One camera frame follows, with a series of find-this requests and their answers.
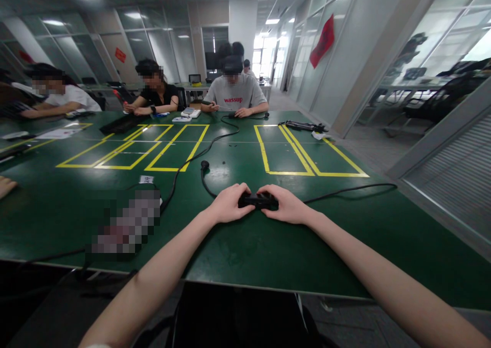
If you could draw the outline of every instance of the black hair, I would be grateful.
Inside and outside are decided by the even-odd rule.
[[[220,45],[216,54],[218,66],[224,75],[239,75],[244,61],[244,46],[236,41],[233,44]]]
[[[140,62],[138,62],[135,70],[142,77],[150,77],[154,74],[158,74],[164,85],[167,86],[167,77],[165,77],[161,67],[154,60],[148,58],[141,60]]]
[[[47,63],[29,64],[24,73],[33,80],[45,80],[46,78],[59,77],[63,85],[74,85],[79,87],[75,80],[67,75],[63,70],[53,67]]]

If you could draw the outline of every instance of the paper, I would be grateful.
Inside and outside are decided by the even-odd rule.
[[[81,129],[57,129],[51,132],[46,132],[37,138],[42,140],[62,140],[73,136],[75,133],[80,132]]]
[[[317,133],[312,131],[312,136],[317,140],[322,140],[323,138],[330,139],[331,136],[326,135],[325,133]]]
[[[153,183],[153,177],[140,176],[140,183]]]

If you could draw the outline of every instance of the white label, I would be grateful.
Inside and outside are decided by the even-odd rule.
[[[153,183],[153,177],[140,176],[140,183]]]

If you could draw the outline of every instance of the gray t-shirt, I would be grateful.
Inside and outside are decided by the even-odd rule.
[[[251,108],[267,102],[257,80],[249,75],[239,75],[239,81],[229,84],[225,76],[213,81],[205,97],[206,101],[214,101],[221,107],[228,107],[234,111],[240,108]],[[220,108],[219,111],[230,111]]]

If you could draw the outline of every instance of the yellow rectangle marking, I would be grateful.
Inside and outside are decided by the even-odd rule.
[[[295,154],[298,156],[300,159],[300,162],[302,163],[303,167],[305,168],[306,172],[271,172],[270,171],[270,165],[267,162],[267,155],[266,155],[266,149],[264,147],[264,142],[262,141],[261,134],[259,133],[258,127],[273,127],[276,126],[280,129],[281,133],[285,136],[286,140],[288,143],[291,145],[293,150],[295,151]],[[278,125],[255,125],[254,130],[256,131],[256,136],[259,141],[259,146],[261,148],[261,155],[262,155],[262,161],[264,162],[264,169],[266,170],[266,173],[272,174],[272,175],[298,175],[298,176],[315,176],[313,173],[312,169],[308,166],[307,162],[303,158],[303,156],[300,154],[299,150],[295,146],[295,144],[290,140],[288,135],[283,131],[283,127],[278,126]]]
[[[106,159],[108,156],[111,156],[113,155],[115,152],[119,152],[119,150],[124,150],[127,146],[131,145],[132,142],[125,142],[124,144],[122,144],[121,146],[115,148],[113,151],[111,151],[109,154],[106,154],[104,155],[102,158],[98,159],[97,161],[95,161],[94,163],[92,164],[68,164],[69,162],[71,162],[72,160],[78,158],[79,156],[82,156],[83,154],[86,154],[88,153],[89,151],[91,151],[92,149],[95,149],[96,147],[106,143],[107,141],[101,141],[101,142],[98,142],[96,143],[95,145],[89,147],[87,150],[84,150],[82,151],[81,153],[71,157],[70,159],[68,160],[65,160],[63,163],[61,164],[58,164],[56,167],[57,168],[92,168],[94,166],[96,166],[98,163],[100,163],[101,161],[103,161],[104,159]]]
[[[193,124],[190,124],[190,125],[185,125],[173,138],[172,140],[164,147],[164,149],[155,157],[154,160],[152,160],[152,162],[145,168],[146,171],[156,171],[156,172],[177,172],[179,170],[179,168],[156,168],[154,167],[153,165],[160,159],[160,157],[162,155],[164,155],[164,153],[167,151],[167,149],[174,143],[175,140],[177,140],[177,138],[180,136],[181,133],[183,133],[183,131],[187,128],[187,127],[198,127],[198,126],[201,126],[201,127],[204,127],[204,131],[203,133],[201,134],[201,136],[199,137],[198,139],[198,142],[196,143],[196,145],[194,145],[194,148],[193,150],[191,151],[191,154],[188,156],[188,158],[186,159],[186,161],[188,161],[189,159],[191,159],[193,157],[193,155],[195,154],[195,152],[197,151],[198,149],[198,146],[201,144],[201,142],[203,141],[203,138],[205,137],[205,133],[206,131],[208,130],[208,127],[210,127],[210,125],[193,125]],[[185,172],[186,169],[188,168],[188,165],[189,163],[187,163],[182,169],[181,169],[181,172]]]
[[[124,138],[123,141],[130,141],[130,140],[134,139],[135,137],[138,137],[139,135],[141,135],[143,133],[143,130],[145,129],[145,127],[147,127],[147,125],[139,125],[139,126],[140,126],[139,129],[137,129],[135,132],[133,132],[127,138]]]
[[[49,143],[51,143],[51,142],[53,142],[53,141],[56,141],[56,139],[54,138],[53,140],[48,140],[48,141],[45,141],[45,142],[43,142],[42,144],[39,144],[39,145],[36,145],[36,146],[30,147],[30,148],[29,148],[29,149],[27,149],[26,151],[29,151],[29,150],[32,150],[32,149],[36,149],[36,148],[41,147],[41,146],[43,146],[43,145],[49,144]]]
[[[317,168],[317,165],[314,163],[314,161],[311,159],[311,157],[307,154],[307,152],[304,150],[302,145],[298,142],[298,140],[293,136],[293,133],[288,129],[288,127],[283,128],[292,138],[292,140],[295,142],[295,144],[298,146],[300,151],[302,152],[302,155],[305,156],[307,159],[308,163],[310,166],[313,168],[314,172],[321,177],[370,177],[368,174],[366,174],[359,166],[357,166],[353,161],[347,157],[341,150],[339,150],[335,145],[333,145],[329,140],[323,138],[322,140],[326,142],[331,148],[338,153],[344,160],[348,162],[358,173],[323,173]]]
[[[134,144],[135,142],[134,141],[131,141],[127,146],[124,147],[124,149],[127,149],[128,147],[130,147],[132,144]],[[153,149],[155,149],[158,145],[160,145],[161,142],[157,142],[155,143],[155,145],[153,145],[147,152],[145,152],[145,154],[143,154],[142,156],[140,156],[133,164],[131,164],[130,166],[105,166],[104,163],[107,163],[108,161],[110,161],[111,159],[113,159],[115,156],[117,156],[118,154],[121,153],[121,151],[118,151],[116,152],[114,155],[108,157],[107,159],[105,159],[103,162],[101,162],[100,164],[98,164],[97,166],[95,166],[96,169],[122,169],[122,170],[131,170],[133,169],[134,167],[136,167],[138,165],[139,162],[141,162],[148,154],[150,154],[152,152]]]

